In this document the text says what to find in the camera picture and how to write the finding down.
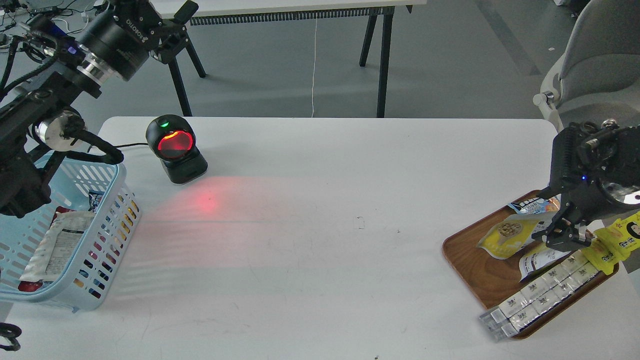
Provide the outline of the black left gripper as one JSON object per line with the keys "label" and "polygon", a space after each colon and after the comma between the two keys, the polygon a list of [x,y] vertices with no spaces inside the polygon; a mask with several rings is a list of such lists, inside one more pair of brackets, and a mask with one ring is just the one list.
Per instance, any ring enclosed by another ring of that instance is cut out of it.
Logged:
{"label": "black left gripper", "polygon": [[189,43],[186,24],[198,11],[193,0],[160,0],[160,14],[148,0],[112,0],[80,35],[82,48],[104,61],[124,81],[151,57],[169,64]]}

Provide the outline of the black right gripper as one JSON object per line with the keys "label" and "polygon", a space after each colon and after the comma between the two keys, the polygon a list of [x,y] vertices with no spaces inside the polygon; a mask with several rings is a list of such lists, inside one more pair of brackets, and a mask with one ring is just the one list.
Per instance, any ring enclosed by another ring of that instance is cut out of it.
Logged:
{"label": "black right gripper", "polygon": [[547,186],[537,193],[543,199],[556,195],[560,209],[531,234],[532,239],[556,251],[589,248],[595,236],[588,224],[618,214],[617,185],[578,185],[563,190]]}

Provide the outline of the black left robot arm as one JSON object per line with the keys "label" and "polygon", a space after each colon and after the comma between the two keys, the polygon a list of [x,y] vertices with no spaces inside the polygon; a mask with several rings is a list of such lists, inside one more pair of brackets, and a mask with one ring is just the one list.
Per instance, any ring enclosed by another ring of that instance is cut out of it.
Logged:
{"label": "black left robot arm", "polygon": [[187,43],[186,23],[199,6],[187,0],[162,18],[148,0],[112,0],[80,38],[41,14],[25,23],[28,47],[46,54],[41,66],[8,82],[1,96],[24,91],[1,109],[1,213],[23,218],[51,202],[50,181],[65,158],[117,165],[122,152],[89,132],[73,102],[101,95],[105,80],[130,80],[153,56],[170,63]]}

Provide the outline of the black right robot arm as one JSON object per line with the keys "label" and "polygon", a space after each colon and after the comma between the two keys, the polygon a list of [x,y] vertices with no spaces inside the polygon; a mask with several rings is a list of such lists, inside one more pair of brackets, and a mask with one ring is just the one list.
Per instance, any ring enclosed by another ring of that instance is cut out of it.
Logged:
{"label": "black right robot arm", "polygon": [[550,180],[537,195],[559,197],[560,208],[532,238],[548,248],[573,252],[587,248],[592,221],[639,209],[640,142],[638,126],[570,123],[553,139]]}

